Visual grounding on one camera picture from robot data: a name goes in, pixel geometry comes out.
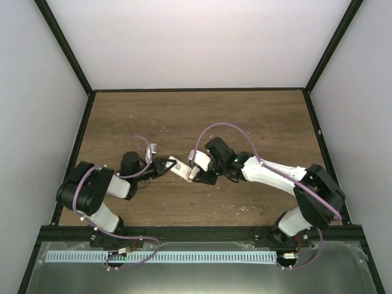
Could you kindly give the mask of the white remote control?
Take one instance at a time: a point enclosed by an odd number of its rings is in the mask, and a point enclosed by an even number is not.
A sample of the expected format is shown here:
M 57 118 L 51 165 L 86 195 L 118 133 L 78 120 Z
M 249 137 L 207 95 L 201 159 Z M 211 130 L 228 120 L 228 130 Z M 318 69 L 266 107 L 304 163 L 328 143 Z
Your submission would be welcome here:
M 187 164 L 185 164 L 184 162 L 180 161 L 179 159 L 173 156 L 170 156 L 169 159 L 177 160 L 177 164 L 170 171 L 175 175 L 179 176 L 180 178 L 182 178 L 183 180 L 191 183 L 190 181 L 187 180 L 187 176 L 190 170 L 192 169 L 192 167 L 188 166 Z

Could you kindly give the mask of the orange battery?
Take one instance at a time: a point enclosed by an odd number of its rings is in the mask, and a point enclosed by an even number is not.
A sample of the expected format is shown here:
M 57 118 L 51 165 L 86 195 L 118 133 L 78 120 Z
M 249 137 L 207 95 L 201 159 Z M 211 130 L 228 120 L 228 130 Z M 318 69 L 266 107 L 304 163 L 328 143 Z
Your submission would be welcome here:
M 187 176 L 187 180 L 190 181 L 190 182 L 192 182 L 193 177 L 194 177 L 194 176 L 193 176 L 191 173 L 189 173 L 188 176 Z

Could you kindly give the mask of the white battery cover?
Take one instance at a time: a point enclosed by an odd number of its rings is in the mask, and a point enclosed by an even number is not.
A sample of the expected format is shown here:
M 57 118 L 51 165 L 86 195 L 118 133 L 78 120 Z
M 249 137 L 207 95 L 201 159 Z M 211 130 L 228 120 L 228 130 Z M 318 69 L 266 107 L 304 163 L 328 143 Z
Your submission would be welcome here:
M 195 176 L 199 171 L 200 169 L 197 166 L 193 166 L 189 173 Z

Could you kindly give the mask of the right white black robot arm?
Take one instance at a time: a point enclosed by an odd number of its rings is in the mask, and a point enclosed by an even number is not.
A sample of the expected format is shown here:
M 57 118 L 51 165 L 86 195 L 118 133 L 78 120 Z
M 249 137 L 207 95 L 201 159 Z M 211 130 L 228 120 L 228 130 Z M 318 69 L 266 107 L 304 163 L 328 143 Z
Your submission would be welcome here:
M 224 176 L 234 183 L 266 184 L 295 197 L 297 207 L 284 212 L 272 227 L 276 245 L 289 245 L 294 236 L 311 227 L 326 229 L 339 216 L 345 193 L 322 166 L 289 167 L 261 161 L 249 152 L 235 153 L 219 137 L 207 142 L 205 148 L 205 152 L 192 150 L 189 154 L 190 164 L 199 169 L 193 182 L 213 186 L 219 176 Z

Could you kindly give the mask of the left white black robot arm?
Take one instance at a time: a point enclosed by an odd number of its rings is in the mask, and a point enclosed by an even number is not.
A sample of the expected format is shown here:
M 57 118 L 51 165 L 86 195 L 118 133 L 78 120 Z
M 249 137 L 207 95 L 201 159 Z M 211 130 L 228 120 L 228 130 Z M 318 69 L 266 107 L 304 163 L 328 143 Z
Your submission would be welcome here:
M 140 182 L 159 178 L 176 164 L 175 159 L 154 157 L 150 150 L 144 159 L 133 151 L 123 154 L 119 171 L 81 161 L 60 185 L 56 201 L 92 225 L 105 247 L 155 242 L 152 237 L 128 238 L 123 219 L 110 210 L 104 198 L 111 195 L 129 201 L 140 190 Z

